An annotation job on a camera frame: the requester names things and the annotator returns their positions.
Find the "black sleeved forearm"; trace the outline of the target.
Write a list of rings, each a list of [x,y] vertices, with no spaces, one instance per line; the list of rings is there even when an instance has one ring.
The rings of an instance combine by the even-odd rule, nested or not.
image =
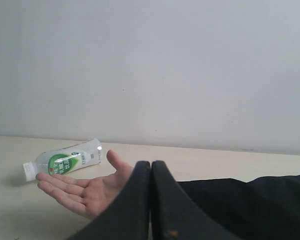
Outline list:
[[[242,240],[300,240],[300,175],[178,184],[203,212]]]

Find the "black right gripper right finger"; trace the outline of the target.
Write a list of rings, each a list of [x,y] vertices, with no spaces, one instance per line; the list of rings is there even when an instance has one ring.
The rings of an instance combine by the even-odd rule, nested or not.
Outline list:
[[[175,181],[166,163],[152,162],[150,221],[154,240],[236,240],[212,220]]]

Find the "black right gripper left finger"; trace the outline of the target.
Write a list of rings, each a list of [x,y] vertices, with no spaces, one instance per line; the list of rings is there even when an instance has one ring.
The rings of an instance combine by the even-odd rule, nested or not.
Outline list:
[[[138,161],[117,197],[70,240],[147,240],[151,167]]]

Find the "person's open bare hand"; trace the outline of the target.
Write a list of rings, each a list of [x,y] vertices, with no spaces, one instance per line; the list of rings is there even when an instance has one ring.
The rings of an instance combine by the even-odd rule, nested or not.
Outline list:
[[[133,167],[116,152],[109,150],[107,161],[115,172],[92,179],[76,179],[66,175],[38,173],[38,188],[61,206],[87,219],[99,216],[118,196],[127,183]]]

